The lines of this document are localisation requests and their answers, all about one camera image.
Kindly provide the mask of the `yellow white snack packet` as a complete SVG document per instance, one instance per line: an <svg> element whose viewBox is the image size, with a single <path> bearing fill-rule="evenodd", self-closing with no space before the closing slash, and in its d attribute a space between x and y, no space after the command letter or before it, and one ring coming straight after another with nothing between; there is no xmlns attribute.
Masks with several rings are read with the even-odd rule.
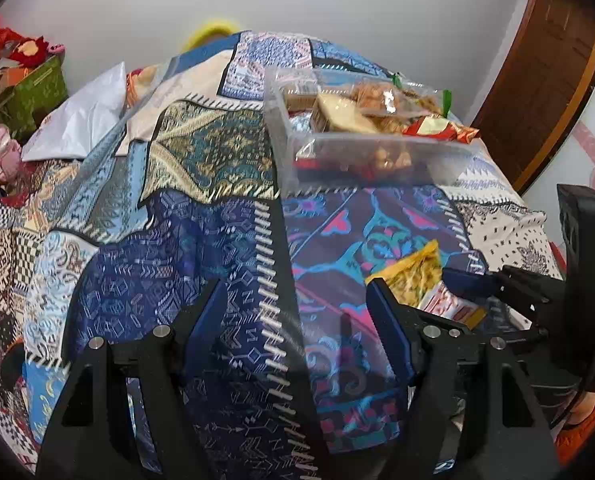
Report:
<svg viewBox="0 0 595 480"><path fill-rule="evenodd" d="M381 278L399 304L447 318L473 330L484 320L485 309L456 296L444 284L442 275L439 243L431 240L424 248L369 275L365 284Z"/></svg>

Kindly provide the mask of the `red chinese snack packet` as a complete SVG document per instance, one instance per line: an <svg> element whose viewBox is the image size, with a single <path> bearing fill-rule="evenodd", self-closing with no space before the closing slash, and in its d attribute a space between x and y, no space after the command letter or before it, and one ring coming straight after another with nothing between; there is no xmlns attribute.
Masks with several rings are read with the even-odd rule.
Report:
<svg viewBox="0 0 595 480"><path fill-rule="evenodd" d="M476 128L436 115L424 116L404 130L405 136L469 144L479 134Z"/></svg>

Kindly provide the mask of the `red barcode snack packet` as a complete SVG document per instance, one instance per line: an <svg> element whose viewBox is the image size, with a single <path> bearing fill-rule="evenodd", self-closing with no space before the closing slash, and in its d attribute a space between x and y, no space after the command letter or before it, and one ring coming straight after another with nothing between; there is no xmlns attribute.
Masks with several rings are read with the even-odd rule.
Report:
<svg viewBox="0 0 595 480"><path fill-rule="evenodd" d="M378 177L377 170L370 165L345 165L337 160L326 158L301 158L294 162L293 168L302 180L351 179L373 181Z"/></svg>

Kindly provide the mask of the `clear plastic storage bin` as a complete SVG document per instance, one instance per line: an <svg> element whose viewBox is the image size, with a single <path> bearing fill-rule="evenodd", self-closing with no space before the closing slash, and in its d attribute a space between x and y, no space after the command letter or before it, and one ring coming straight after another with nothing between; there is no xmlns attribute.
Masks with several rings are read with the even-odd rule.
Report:
<svg viewBox="0 0 595 480"><path fill-rule="evenodd" d="M392 77L380 78L342 70L279 67L267 70L264 113L273 145L277 182L283 196L298 196L328 188L372 188L427 183L452 185L475 159L476 138L469 144L463 144L405 136L404 130L408 126L424 116L436 114L425 110L403 92L404 110L399 114L369 116L360 112L373 121L378 133L314 132L311 130L313 109L289 113L284 106L281 89L291 82L317 84L319 93L337 94L354 102L353 90L356 84L393 84ZM301 158L326 158L345 165L370 165L377 170L378 177L373 181L302 180L293 168L294 162Z"/></svg>

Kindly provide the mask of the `beige cracker block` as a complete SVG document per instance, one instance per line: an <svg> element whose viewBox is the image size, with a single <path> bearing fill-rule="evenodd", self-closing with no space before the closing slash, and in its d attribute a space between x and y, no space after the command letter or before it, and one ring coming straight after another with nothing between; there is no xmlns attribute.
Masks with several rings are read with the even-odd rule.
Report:
<svg viewBox="0 0 595 480"><path fill-rule="evenodd" d="M378 133L371 119L357 110L356 103L332 93L318 93L311 112L314 132Z"/></svg>

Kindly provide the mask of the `orange fried snack clear pack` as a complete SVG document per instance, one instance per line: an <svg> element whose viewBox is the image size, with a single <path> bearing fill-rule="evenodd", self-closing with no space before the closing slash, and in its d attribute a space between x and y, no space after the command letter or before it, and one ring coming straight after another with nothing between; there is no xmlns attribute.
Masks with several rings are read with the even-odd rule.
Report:
<svg viewBox="0 0 595 480"><path fill-rule="evenodd" d="M369 116L396 115L404 110L401 91L388 82L356 84L353 99L358 109Z"/></svg>

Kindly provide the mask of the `patchwork patterned bedspread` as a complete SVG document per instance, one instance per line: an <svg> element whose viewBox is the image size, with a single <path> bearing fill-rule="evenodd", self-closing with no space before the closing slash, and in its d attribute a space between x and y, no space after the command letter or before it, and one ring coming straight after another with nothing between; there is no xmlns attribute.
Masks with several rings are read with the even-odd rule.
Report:
<svg viewBox="0 0 595 480"><path fill-rule="evenodd" d="M487 151L452 185L341 188L281 200L263 116L270 67L389 71L338 44L240 32L156 67L104 140L35 169L0 202L0 462L34 470L70 364L90 339L138 339L226 284L209 365L186 399L223 479L316 479L310 396L337 477L375 477L404 411L365 281L439 243L445 266L559 271L540 211Z"/></svg>

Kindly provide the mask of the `white plastic bag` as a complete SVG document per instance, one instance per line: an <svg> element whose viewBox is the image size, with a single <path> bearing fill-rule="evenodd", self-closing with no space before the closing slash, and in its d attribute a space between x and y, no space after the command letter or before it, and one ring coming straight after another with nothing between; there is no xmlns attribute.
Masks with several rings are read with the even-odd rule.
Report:
<svg viewBox="0 0 595 480"><path fill-rule="evenodd" d="M121 62L47 115L22 148L24 162L84 159L120 120L126 98Z"/></svg>

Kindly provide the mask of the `brown wooden door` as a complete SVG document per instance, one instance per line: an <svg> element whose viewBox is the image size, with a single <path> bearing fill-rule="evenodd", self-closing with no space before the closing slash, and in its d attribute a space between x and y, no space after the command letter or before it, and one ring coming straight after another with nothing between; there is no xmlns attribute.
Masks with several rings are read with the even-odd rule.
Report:
<svg viewBox="0 0 595 480"><path fill-rule="evenodd" d="M522 193L569 136L595 88L595 10L583 0L529 0L474 127Z"/></svg>

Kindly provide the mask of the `pink toy figure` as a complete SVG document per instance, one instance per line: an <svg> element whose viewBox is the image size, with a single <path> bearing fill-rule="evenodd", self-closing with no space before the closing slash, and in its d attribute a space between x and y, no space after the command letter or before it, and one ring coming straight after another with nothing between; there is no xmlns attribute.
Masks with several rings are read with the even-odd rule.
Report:
<svg viewBox="0 0 595 480"><path fill-rule="evenodd" d="M9 128L0 124L0 180L12 182L21 168L21 147L10 134Z"/></svg>

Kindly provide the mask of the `green patterned storage box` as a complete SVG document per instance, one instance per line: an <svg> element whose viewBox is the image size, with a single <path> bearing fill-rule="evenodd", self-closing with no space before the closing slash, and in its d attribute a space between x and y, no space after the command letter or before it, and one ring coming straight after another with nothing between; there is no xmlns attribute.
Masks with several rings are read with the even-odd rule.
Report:
<svg viewBox="0 0 595 480"><path fill-rule="evenodd" d="M29 136L69 96L62 63L52 56L0 94L0 124L18 139Z"/></svg>

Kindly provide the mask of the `yellow foam hoop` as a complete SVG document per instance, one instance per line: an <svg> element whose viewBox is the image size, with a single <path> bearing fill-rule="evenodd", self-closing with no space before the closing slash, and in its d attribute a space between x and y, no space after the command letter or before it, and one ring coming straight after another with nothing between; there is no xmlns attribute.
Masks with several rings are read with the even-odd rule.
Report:
<svg viewBox="0 0 595 480"><path fill-rule="evenodd" d="M180 52L185 53L198 47L206 46L211 42L232 36L240 32L241 26L233 21L212 20L207 21L186 38Z"/></svg>

